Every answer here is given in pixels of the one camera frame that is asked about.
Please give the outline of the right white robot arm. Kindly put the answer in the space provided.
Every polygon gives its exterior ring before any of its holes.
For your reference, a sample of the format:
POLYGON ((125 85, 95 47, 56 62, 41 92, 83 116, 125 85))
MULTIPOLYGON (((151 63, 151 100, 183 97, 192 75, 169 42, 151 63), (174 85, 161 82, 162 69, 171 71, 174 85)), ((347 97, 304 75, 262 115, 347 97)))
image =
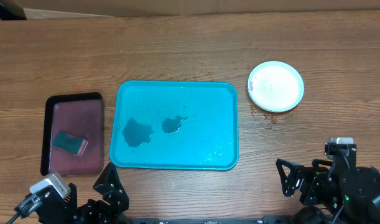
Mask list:
POLYGON ((282 192, 301 191, 304 206, 288 223, 380 223, 380 173, 373 167, 338 167, 315 159, 311 167, 276 160, 282 192))

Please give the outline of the light blue plate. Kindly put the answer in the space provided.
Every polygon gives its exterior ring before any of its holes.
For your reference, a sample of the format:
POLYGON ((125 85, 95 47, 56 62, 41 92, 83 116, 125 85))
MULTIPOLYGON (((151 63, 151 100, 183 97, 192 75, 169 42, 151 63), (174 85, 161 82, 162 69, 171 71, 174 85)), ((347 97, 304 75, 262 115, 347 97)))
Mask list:
POLYGON ((291 65, 267 61, 248 77, 248 95, 262 110, 283 113, 294 109, 304 96, 304 81, 291 65))

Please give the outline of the dark green sponge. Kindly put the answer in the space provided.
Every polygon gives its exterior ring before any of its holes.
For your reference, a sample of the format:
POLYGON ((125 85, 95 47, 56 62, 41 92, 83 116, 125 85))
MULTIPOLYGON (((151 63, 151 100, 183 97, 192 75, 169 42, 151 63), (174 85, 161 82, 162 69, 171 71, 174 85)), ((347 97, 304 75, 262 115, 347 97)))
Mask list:
POLYGON ((88 145, 86 139, 59 131, 52 142, 53 147, 63 149, 74 156, 81 156, 88 145))

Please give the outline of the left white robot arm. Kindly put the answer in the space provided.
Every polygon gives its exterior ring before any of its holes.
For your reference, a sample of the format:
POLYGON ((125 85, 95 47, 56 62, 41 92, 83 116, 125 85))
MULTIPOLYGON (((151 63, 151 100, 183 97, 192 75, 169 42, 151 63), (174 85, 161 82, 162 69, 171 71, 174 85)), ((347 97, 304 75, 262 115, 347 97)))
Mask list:
POLYGON ((93 185, 101 200, 89 199, 78 205, 76 185, 69 183, 70 193, 61 197, 53 189, 35 211, 41 223, 121 223, 119 216, 129 208, 129 197, 119 179, 116 166, 109 163, 93 185))

